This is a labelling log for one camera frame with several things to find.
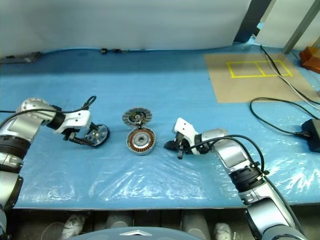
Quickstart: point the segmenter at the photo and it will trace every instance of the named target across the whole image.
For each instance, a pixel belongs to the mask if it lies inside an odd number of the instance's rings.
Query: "metal disc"
[[[150,153],[155,146],[156,135],[149,128],[132,130],[126,140],[128,148],[140,156]]]
[[[132,127],[146,125],[152,119],[150,110],[143,107],[135,107],[126,111],[122,116],[122,121]]]
[[[98,124],[96,126],[98,127],[98,130],[89,129],[84,136],[85,139],[93,143],[90,145],[91,147],[101,146],[107,141],[110,135],[109,128],[106,125]]]

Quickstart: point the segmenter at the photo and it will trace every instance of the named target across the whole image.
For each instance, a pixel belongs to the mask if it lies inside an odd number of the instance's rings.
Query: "black cable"
[[[0,113],[5,113],[5,114],[14,114],[16,111],[9,111],[9,110],[0,110]]]
[[[268,122],[267,120],[263,119],[262,117],[260,117],[260,116],[254,111],[252,105],[253,105],[254,102],[263,101],[263,100],[277,101],[277,102],[283,102],[283,103],[288,103],[288,104],[295,105],[295,106],[301,108],[301,109],[302,109],[303,111],[305,111],[306,113],[308,113],[311,117],[313,117],[313,118],[315,118],[315,119],[317,119],[317,120],[320,120],[320,118],[317,117],[316,115],[314,115],[312,112],[310,112],[309,110],[307,110],[306,108],[304,108],[304,107],[301,106],[300,104],[297,104],[297,103],[295,103],[295,102],[293,102],[293,101],[288,101],[288,100],[278,99],[278,98],[272,98],[272,97],[264,97],[264,96],[262,96],[262,97],[256,97],[256,98],[252,99],[252,100],[250,101],[250,105],[249,105],[249,108],[250,108],[251,113],[252,113],[257,119],[259,119],[260,121],[268,124],[269,126],[275,128],[275,129],[277,129],[277,130],[279,130],[279,131],[281,131],[281,132],[283,132],[283,133],[292,134],[292,135],[299,136],[299,137],[309,137],[308,135],[305,135],[305,134],[303,134],[303,133],[301,133],[301,132],[284,130],[284,129],[276,126],[276,125],[273,125],[272,123]]]
[[[282,74],[280,73],[278,67],[276,66],[276,64],[275,64],[275,62],[274,62],[274,60],[270,57],[270,55],[267,53],[267,51],[262,47],[262,45],[260,45],[260,48],[261,48],[262,51],[264,51],[265,55],[270,59],[272,65],[274,66],[274,68],[275,68],[275,70],[277,71],[277,73],[278,73],[280,76],[282,76]],[[291,87],[293,87],[294,90],[296,90],[301,96],[303,96],[303,97],[304,97],[305,99],[307,99],[309,102],[312,102],[312,103],[314,103],[314,104],[320,105],[320,102],[317,102],[317,101],[314,101],[314,100],[310,99],[308,96],[306,96],[304,93],[302,93],[300,90],[298,90],[298,89],[297,89],[295,86],[293,86],[292,84],[291,84]]]
[[[81,110],[87,110],[88,107],[94,103],[94,101],[97,99],[96,96],[91,96],[89,97],[89,99],[84,103],[84,105],[82,107],[80,107],[79,109],[76,110],[72,110],[72,111],[58,111],[58,110],[54,110],[54,109],[45,109],[45,108],[37,108],[37,109],[29,109],[29,110],[24,110],[24,111],[19,111],[16,112],[12,115],[10,115],[9,117],[7,117],[5,120],[3,120],[3,122],[0,124],[0,129],[3,128],[3,126],[12,118],[21,115],[21,114],[25,114],[25,113],[30,113],[30,112],[52,112],[52,113],[57,113],[57,114],[71,114],[71,113],[75,113]]]
[[[256,148],[256,150],[258,151],[259,153],[259,156],[260,156],[260,161],[261,161],[261,169],[257,166],[257,164],[254,162],[254,160],[251,158],[251,155],[249,154],[249,151],[248,149],[244,146],[244,144],[239,141],[238,139],[236,138],[243,138],[243,139],[246,139],[248,140],[250,143],[252,143],[254,145],[254,147]],[[252,140],[250,139],[249,137],[246,137],[246,136],[243,136],[243,135],[237,135],[237,134],[232,134],[232,135],[227,135],[227,136],[223,136],[223,137],[216,137],[216,138],[212,138],[212,139],[208,139],[208,140],[205,140],[205,141],[202,141],[198,144],[195,144],[193,146],[190,146],[188,148],[184,148],[184,149],[181,149],[182,151],[184,152],[187,152],[187,151],[190,151],[191,149],[193,148],[196,148],[196,147],[199,147],[199,146],[203,146],[204,144],[207,144],[207,143],[211,143],[210,144],[210,147],[208,149],[208,151],[211,150],[211,148],[213,147],[213,145],[215,143],[217,143],[218,141],[220,140],[223,140],[223,139],[228,139],[228,140],[232,140],[232,141],[235,141],[236,143],[238,143],[242,149],[244,150],[244,152],[247,154],[248,156],[248,160],[252,163],[252,165],[258,170],[258,172],[260,173],[260,175],[270,184],[270,186],[274,189],[274,191],[276,192],[276,194],[279,196],[279,198],[281,199],[281,201],[283,202],[284,206],[286,207],[286,209],[288,210],[288,212],[290,213],[290,215],[292,216],[293,218],[293,221],[294,221],[294,224],[296,226],[296,228],[305,236],[305,232],[297,218],[297,216],[295,215],[294,211],[292,210],[291,206],[289,205],[289,203],[287,202],[287,200],[285,199],[285,197],[281,194],[281,192],[279,191],[279,189],[273,184],[273,182],[266,176],[266,172],[264,171],[264,165],[265,165],[265,159],[264,159],[264,156],[260,150],[260,148],[258,147],[258,145]]]

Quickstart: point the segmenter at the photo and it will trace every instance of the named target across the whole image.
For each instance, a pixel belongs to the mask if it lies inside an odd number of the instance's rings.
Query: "white backdrop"
[[[0,55],[231,45],[251,0],[0,0]]]
[[[277,0],[262,30],[256,37],[258,44],[283,48],[315,0]],[[320,36],[320,12],[314,18],[294,49],[311,46]]]

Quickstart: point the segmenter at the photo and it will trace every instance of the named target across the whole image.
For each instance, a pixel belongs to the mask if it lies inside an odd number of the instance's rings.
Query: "black power adapter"
[[[309,135],[306,138],[310,151],[320,153],[320,120],[310,119],[302,125],[302,132]]]

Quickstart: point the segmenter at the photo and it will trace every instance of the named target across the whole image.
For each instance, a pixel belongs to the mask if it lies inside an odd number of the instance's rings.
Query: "orange object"
[[[307,46],[300,52],[301,67],[320,74],[320,49]]]

